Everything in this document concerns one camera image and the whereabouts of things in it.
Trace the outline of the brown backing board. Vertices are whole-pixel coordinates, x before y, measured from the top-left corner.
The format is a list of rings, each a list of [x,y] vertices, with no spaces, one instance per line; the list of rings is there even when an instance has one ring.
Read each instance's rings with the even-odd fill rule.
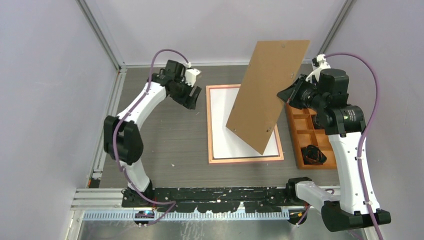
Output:
[[[306,39],[255,45],[226,127],[261,155],[284,107],[277,94],[293,84],[309,45]]]

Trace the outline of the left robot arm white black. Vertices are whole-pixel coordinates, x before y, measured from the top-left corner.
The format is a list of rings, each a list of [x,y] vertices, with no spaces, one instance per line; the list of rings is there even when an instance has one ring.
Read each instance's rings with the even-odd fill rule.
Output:
[[[141,207],[154,199],[153,183],[142,163],[144,143],[141,127],[153,110],[166,98],[171,98],[188,110],[196,108],[201,76],[190,63],[168,60],[159,72],[150,72],[140,94],[116,116],[108,115],[103,122],[103,149],[124,173],[127,198],[134,197]]]

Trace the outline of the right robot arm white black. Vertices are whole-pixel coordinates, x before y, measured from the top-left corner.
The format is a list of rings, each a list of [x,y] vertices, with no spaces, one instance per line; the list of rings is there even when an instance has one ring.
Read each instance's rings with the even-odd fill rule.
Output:
[[[333,195],[308,177],[291,178],[285,198],[291,205],[302,201],[317,209],[331,232],[390,224],[374,193],[366,159],[366,120],[359,106],[348,103],[349,76],[344,70],[322,70],[310,81],[301,75],[277,96],[299,110],[316,112],[334,152],[340,194]]]

